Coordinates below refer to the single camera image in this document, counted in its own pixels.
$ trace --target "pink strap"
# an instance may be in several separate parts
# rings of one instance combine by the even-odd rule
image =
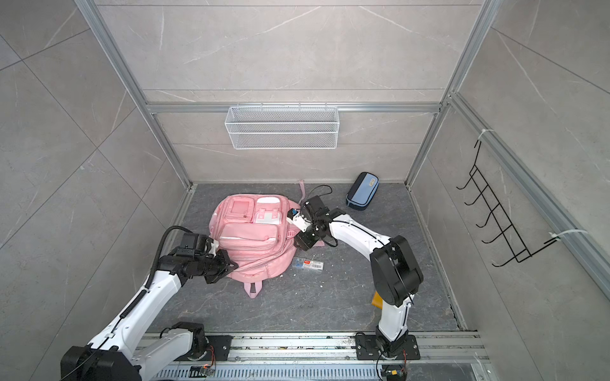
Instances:
[[[305,200],[305,196],[307,196],[305,193],[305,181],[299,180],[299,186],[301,187],[301,199],[299,200],[299,205],[301,205],[303,200]]]
[[[255,292],[251,292],[252,291],[252,285],[254,285]],[[261,280],[261,281],[254,282],[254,283],[244,283],[243,284],[243,289],[246,290],[246,294],[248,294],[250,299],[254,299],[260,293],[260,291],[263,289],[263,282]]]

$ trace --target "robotic arm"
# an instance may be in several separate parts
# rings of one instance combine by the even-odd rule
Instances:
[[[423,280],[407,241],[401,236],[380,235],[341,209],[330,211],[319,196],[307,200],[300,212],[289,211],[288,219],[301,229],[295,246],[302,250],[332,237],[370,260],[375,289],[383,299],[376,348],[386,358],[402,353],[407,343],[407,315]],[[173,229],[185,231],[181,244],[161,257]],[[150,275],[140,291],[86,346],[73,346],[63,356],[62,381],[148,381],[180,356],[205,359],[210,355],[209,343],[204,326],[197,323],[179,322],[146,349],[136,351],[136,347],[165,303],[189,278],[204,276],[206,283],[216,283],[237,267],[215,240],[181,226],[170,227],[159,243]]]
[[[289,221],[301,229],[295,245],[309,250],[319,240],[341,240],[371,261],[375,290],[383,299],[376,344],[382,355],[395,357],[406,343],[407,316],[423,281],[422,271],[405,238],[390,238],[357,223],[339,208],[328,209],[319,196],[308,199],[301,211],[289,212]]]

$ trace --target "yellow object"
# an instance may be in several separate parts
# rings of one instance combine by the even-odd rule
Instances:
[[[375,291],[375,295],[373,296],[373,301],[371,302],[371,304],[380,309],[382,309],[383,307],[383,299],[381,299],[381,296],[379,296],[377,291]]]

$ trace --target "black hook rack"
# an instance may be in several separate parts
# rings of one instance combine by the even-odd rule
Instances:
[[[517,230],[516,226],[512,223],[511,217],[508,215],[508,213],[506,213],[506,210],[504,209],[504,207],[502,206],[502,204],[500,203],[500,200],[498,199],[498,197],[496,196],[495,192],[493,191],[492,187],[489,185],[489,183],[487,182],[487,179],[485,179],[485,176],[483,176],[483,173],[479,170],[479,167],[476,165],[476,161],[477,159],[479,159],[479,152],[481,151],[481,141],[477,140],[475,143],[475,149],[476,149],[476,156],[475,156],[475,162],[472,165],[472,168],[470,168],[470,171],[468,172],[468,174],[470,175],[470,177],[468,178],[468,181],[466,182],[466,184],[463,187],[456,187],[459,190],[463,190],[464,188],[466,188],[468,186],[468,184],[472,181],[473,184],[475,184],[476,189],[479,191],[479,195],[475,198],[475,200],[471,203],[467,203],[465,202],[465,205],[473,205],[475,202],[477,202],[477,200],[479,198],[483,198],[483,200],[485,201],[485,204],[487,205],[487,208],[489,209],[489,214],[487,214],[487,219],[485,220],[485,223],[483,225],[479,225],[476,224],[477,227],[479,228],[483,228],[487,226],[487,223],[489,222],[489,219],[491,217],[493,217],[493,220],[496,223],[496,226],[498,227],[498,229],[500,230],[500,233],[495,236],[491,241],[483,241],[481,240],[481,242],[483,243],[492,243],[495,240],[497,240],[499,237],[503,237],[506,244],[508,245],[508,248],[511,250],[512,253],[512,257],[507,260],[506,262],[502,263],[501,265],[496,265],[495,263],[492,263],[492,265],[494,265],[494,267],[502,267],[504,265],[506,265],[507,263],[509,263],[512,260],[516,260],[517,262],[521,263],[524,260],[526,260],[527,258],[531,258],[534,256],[534,254],[539,253],[540,251],[546,249],[547,247],[551,246],[553,243],[559,241],[559,237],[553,237],[550,240],[544,242],[542,245],[542,247],[534,252],[531,252],[530,249],[528,249],[527,245],[525,244],[525,242],[523,241],[523,238],[521,238],[521,235],[519,234],[519,231]],[[481,178],[483,179],[484,182],[484,186],[483,188],[481,188],[481,186],[479,186],[479,183],[476,182],[474,175],[478,173]],[[494,205],[494,207],[491,207],[490,205],[490,200],[488,200],[485,195],[483,194],[483,192],[485,192],[487,189],[489,189],[493,195],[493,199],[491,200],[492,204]],[[495,210],[497,208],[500,208],[499,211],[501,211],[502,213],[504,213],[504,215],[506,216],[506,219],[508,220],[509,224],[508,226],[502,228],[502,226],[500,225],[500,222],[498,221],[498,218],[496,217]],[[508,238],[506,237],[506,232],[512,229],[516,234],[517,237],[519,238],[519,240],[521,241],[521,244],[523,245],[524,249],[521,250],[518,253],[515,253],[515,250],[513,249],[511,242],[508,240]],[[520,254],[526,253],[526,256],[522,259],[519,259],[518,256]]]

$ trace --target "white wire basket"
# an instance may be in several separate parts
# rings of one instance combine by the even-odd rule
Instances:
[[[233,106],[224,125],[235,149],[331,149],[337,147],[339,111],[325,105]]]

